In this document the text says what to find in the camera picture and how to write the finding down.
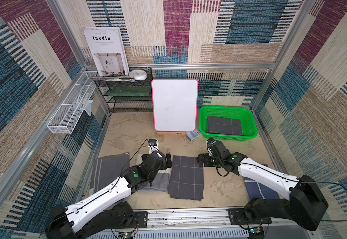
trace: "green plastic basket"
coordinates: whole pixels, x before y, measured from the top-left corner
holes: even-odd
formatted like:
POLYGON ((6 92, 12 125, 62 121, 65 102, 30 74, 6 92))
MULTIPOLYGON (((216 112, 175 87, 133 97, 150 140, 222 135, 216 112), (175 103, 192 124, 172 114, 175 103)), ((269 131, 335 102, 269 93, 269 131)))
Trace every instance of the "green plastic basket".
POLYGON ((245 108, 226 106, 203 106, 199 110, 199 130, 205 138, 215 138, 220 140, 246 141, 257 136, 257 127, 252 112, 245 108), (239 119, 243 135, 220 135, 207 133, 208 116, 216 116, 228 119, 239 119))

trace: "whiteboard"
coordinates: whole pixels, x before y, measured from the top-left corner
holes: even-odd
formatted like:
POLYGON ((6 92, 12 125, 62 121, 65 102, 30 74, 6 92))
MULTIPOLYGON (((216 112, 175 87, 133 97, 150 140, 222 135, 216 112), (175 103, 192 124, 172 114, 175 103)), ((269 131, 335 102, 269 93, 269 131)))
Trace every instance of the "whiteboard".
POLYGON ((152 80, 156 131, 194 131, 198 97, 196 79, 152 80))

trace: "floor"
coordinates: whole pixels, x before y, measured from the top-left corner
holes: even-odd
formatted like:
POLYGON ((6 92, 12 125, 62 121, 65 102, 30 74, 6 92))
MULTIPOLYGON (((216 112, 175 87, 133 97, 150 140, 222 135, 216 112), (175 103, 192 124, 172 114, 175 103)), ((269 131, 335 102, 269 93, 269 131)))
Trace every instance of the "floor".
MULTIPOLYGON (((132 156, 145 139, 158 139, 159 147, 170 148, 172 156, 197 157, 199 153, 207 152, 206 138, 200 136, 190 141, 185 135, 157 135, 152 112, 127 112, 112 115, 99 157, 124 152, 129 152, 132 156)), ((222 140, 222 142, 230 152, 243 153, 274 169, 259 135, 244 142, 232 140, 222 140)), ((135 160, 131 160, 130 165, 135 165, 135 160)), ((243 177, 235 174, 220 177, 214 167, 204 168, 203 194, 203 200, 194 201, 170 198, 167 192, 136 192, 125 201, 133 209, 233 207, 244 206, 249 201, 243 177)))

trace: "folded towel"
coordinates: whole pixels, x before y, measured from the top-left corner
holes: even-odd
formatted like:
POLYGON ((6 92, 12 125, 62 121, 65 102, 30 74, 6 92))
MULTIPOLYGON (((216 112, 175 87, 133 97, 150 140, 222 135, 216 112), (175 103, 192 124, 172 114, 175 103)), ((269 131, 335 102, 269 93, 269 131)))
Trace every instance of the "folded towel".
POLYGON ((196 157, 173 156, 168 193, 171 198, 198 200, 204 198, 204 171, 196 157))
POLYGON ((240 120, 208 116, 207 133, 243 135, 243 129, 240 120))
MULTIPOLYGON (((143 162, 142 154, 138 154, 136 159, 136 164, 139 165, 143 162)), ((168 190, 168 182, 170 180, 171 169, 167 168, 164 170, 159 170, 155 179, 152 181, 152 187, 148 185, 138 192, 166 192, 168 190)))
POLYGON ((110 155, 95 159, 92 167, 90 182, 90 189, 93 190, 90 190, 90 194, 96 193, 119 177, 122 168, 128 160, 128 153, 110 155))
POLYGON ((258 183, 248 177, 244 177, 245 187, 247 188, 249 198, 262 198, 262 199, 280 199, 278 193, 261 183, 258 183))

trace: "wall-mounted basket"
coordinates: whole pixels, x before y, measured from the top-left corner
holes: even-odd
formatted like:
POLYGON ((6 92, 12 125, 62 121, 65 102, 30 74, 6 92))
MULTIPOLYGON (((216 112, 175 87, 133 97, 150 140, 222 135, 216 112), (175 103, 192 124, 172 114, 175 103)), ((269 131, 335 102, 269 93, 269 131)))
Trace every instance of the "wall-mounted basket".
POLYGON ((95 90, 95 83, 90 80, 97 72, 85 72, 72 87, 61 106, 58 108, 47 128, 52 133, 72 133, 80 116, 85 98, 90 99, 95 90))

